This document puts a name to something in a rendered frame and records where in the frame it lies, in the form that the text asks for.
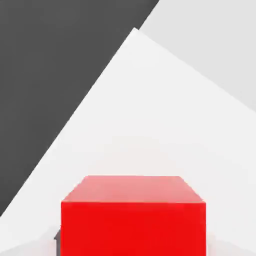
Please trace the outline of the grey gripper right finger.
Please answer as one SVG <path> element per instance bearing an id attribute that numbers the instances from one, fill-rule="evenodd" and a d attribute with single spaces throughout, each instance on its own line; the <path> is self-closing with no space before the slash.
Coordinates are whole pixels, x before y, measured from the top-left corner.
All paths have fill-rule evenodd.
<path id="1" fill-rule="evenodd" d="M 248 250 L 230 242 L 219 240 L 212 233 L 206 235 L 206 256 L 248 256 Z"/>

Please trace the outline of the small red cube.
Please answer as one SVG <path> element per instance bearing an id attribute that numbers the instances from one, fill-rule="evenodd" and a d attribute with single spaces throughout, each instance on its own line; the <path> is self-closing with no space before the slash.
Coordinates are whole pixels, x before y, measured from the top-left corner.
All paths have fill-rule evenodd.
<path id="1" fill-rule="evenodd" d="M 206 203 L 179 176 L 86 176 L 61 202 L 60 256 L 207 256 Z"/>

